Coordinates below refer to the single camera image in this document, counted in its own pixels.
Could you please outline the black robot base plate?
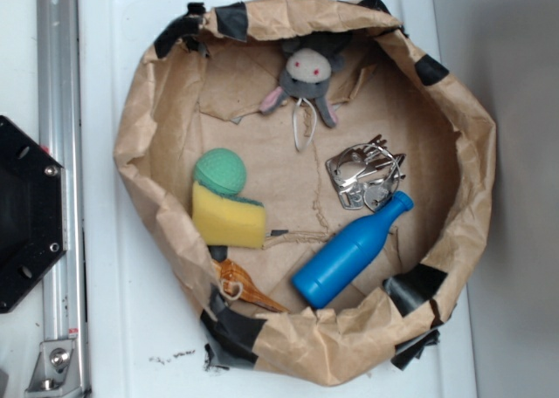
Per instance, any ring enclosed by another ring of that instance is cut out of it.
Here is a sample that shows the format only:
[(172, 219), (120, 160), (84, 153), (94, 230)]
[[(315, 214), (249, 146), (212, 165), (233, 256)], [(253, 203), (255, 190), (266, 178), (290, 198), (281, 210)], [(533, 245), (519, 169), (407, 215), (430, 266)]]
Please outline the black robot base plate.
[(1, 117), (1, 313), (12, 312), (65, 253), (64, 168)]

